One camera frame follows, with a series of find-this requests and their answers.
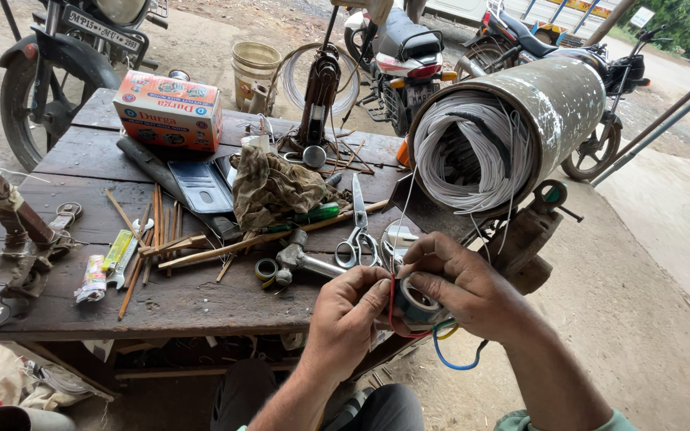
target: hand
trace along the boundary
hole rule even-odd
[[[448,308],[471,334],[517,343],[541,319],[526,300],[478,253],[440,232],[409,247],[399,277]]]
[[[301,368],[334,384],[350,377],[377,334],[374,319],[388,303],[389,277],[383,268],[357,266],[321,288]]]

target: spanner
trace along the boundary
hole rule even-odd
[[[132,222],[132,227],[133,229],[135,229],[135,231],[140,230],[139,219],[135,219],[135,221]],[[148,223],[146,223],[145,227],[143,227],[143,233],[145,233],[152,227],[153,220],[148,219]],[[129,240],[127,250],[121,257],[121,260],[119,260],[119,263],[116,265],[116,268],[113,270],[113,273],[106,278],[106,287],[108,287],[111,283],[116,283],[116,290],[119,290],[124,286],[124,270],[127,269],[127,264],[129,263],[129,260],[132,258],[132,255],[135,253],[136,249],[137,239],[133,236],[132,239]]]

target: hammer head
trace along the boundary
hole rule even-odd
[[[287,243],[289,245],[276,255],[276,262],[278,263],[276,282],[278,284],[289,286],[292,283],[292,271],[302,266],[302,256],[304,256],[302,248],[306,240],[307,233],[299,229],[293,230],[288,236]]]

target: motorcycle headlight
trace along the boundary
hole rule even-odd
[[[116,24],[129,24],[146,5],[147,0],[95,0],[97,7]]]

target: blue wire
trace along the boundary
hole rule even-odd
[[[446,367],[449,367],[453,370],[465,371],[465,370],[472,370],[473,368],[475,368],[476,365],[478,365],[478,359],[481,358],[481,350],[483,350],[483,348],[486,347],[486,344],[488,344],[488,340],[483,340],[478,345],[478,349],[475,350],[475,360],[470,365],[450,364],[446,359],[444,359],[443,355],[441,354],[441,349],[438,348],[438,328],[437,327],[433,327],[433,343],[436,345],[436,354],[438,354],[438,358],[441,360],[441,362],[443,362],[444,365],[446,365]]]

